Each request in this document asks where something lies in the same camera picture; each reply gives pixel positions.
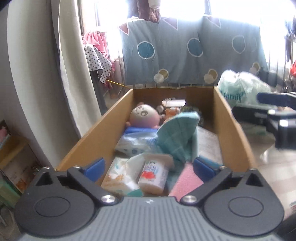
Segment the pink knitted cloth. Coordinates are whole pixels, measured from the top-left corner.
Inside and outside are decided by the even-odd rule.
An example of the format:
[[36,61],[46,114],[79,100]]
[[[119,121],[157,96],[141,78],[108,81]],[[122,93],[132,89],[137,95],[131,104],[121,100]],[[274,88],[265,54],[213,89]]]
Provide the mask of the pink knitted cloth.
[[178,180],[170,191],[169,196],[175,197],[179,202],[183,196],[203,184],[204,182],[194,173],[193,165],[191,163],[186,163]]

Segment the white printed medicine box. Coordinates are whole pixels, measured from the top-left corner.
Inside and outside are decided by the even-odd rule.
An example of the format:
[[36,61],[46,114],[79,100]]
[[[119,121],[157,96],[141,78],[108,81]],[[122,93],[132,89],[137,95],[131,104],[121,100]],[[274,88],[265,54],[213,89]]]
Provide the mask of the white printed medicine box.
[[197,126],[197,158],[223,165],[218,136],[205,128]]

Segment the teal knitted cloth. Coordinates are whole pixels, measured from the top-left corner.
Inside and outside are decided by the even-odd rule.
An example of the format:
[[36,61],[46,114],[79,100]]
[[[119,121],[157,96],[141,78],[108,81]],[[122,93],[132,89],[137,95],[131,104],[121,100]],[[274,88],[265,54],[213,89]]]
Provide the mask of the teal knitted cloth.
[[157,131],[157,144],[163,153],[185,163],[191,160],[191,140],[200,116],[197,112],[179,113],[166,121]]

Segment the pink round plush doll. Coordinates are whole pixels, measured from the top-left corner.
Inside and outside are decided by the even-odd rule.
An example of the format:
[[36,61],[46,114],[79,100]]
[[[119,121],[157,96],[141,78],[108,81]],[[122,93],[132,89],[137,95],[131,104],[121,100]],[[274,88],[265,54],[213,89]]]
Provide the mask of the pink round plush doll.
[[159,128],[160,120],[159,113],[153,107],[147,104],[139,104],[130,113],[126,126],[135,128]]

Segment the white tissue packet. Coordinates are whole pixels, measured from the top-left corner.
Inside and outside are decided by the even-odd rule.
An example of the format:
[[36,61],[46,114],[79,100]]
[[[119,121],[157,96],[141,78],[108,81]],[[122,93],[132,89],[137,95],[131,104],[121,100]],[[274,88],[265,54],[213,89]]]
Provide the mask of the white tissue packet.
[[131,158],[115,157],[101,187],[117,196],[143,197],[138,178],[144,167],[144,154]]

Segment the white plastic bag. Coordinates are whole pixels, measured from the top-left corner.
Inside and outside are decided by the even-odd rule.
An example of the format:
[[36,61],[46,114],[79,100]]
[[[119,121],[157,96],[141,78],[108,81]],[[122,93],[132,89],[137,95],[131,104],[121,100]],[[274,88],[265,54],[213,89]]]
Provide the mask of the white plastic bag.
[[260,105],[257,94],[271,93],[271,87],[249,72],[225,70],[217,85],[220,93],[233,108],[238,103]]

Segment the small wipes packet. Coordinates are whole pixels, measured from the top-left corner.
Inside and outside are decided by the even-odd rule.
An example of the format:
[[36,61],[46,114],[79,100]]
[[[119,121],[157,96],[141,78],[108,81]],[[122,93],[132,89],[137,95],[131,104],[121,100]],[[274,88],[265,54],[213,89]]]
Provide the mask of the small wipes packet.
[[145,194],[162,195],[168,177],[168,167],[162,161],[146,161],[138,180]]

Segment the blue tissue pack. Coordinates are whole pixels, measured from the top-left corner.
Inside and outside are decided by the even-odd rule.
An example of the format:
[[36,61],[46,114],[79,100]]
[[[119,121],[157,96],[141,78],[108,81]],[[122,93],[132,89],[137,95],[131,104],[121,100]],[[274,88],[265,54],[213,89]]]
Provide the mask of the blue tissue pack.
[[153,128],[127,128],[114,149],[128,157],[143,153],[160,154],[157,131]]

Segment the white curtain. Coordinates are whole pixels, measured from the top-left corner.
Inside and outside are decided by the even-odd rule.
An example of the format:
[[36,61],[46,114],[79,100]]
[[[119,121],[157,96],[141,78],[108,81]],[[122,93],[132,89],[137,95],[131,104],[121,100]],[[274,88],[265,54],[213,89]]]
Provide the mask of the white curtain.
[[60,76],[80,137],[101,118],[82,43],[78,1],[51,1]]

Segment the blue dotted quilt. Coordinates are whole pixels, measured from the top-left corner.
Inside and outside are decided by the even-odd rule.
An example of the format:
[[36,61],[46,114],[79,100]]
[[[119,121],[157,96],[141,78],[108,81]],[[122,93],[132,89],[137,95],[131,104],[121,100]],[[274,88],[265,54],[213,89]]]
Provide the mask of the blue dotted quilt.
[[125,82],[215,84],[227,70],[267,67],[260,29],[203,16],[194,22],[129,19],[120,27]]

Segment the polka dot cloth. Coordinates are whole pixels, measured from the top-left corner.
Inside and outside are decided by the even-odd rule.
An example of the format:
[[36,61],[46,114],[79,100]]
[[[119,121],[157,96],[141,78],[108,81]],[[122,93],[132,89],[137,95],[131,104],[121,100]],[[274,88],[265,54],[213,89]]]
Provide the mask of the polka dot cloth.
[[98,72],[99,81],[105,84],[111,71],[111,62],[93,45],[86,44],[83,47],[89,71]]

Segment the pink hanging garment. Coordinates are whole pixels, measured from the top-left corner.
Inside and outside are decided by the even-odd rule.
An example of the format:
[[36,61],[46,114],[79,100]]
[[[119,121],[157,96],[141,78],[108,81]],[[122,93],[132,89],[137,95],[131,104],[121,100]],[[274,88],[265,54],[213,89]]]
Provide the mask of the pink hanging garment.
[[92,31],[86,33],[83,37],[83,44],[91,44],[98,49],[107,59],[110,60],[106,32]]

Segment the brown hanging garment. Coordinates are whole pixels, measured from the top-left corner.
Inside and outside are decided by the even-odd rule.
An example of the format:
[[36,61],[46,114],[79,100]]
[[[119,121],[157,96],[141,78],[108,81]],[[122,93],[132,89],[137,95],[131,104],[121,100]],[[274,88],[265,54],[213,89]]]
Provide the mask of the brown hanging garment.
[[161,19],[161,15],[158,9],[149,7],[148,0],[127,0],[128,5],[128,18],[133,16],[158,23]]

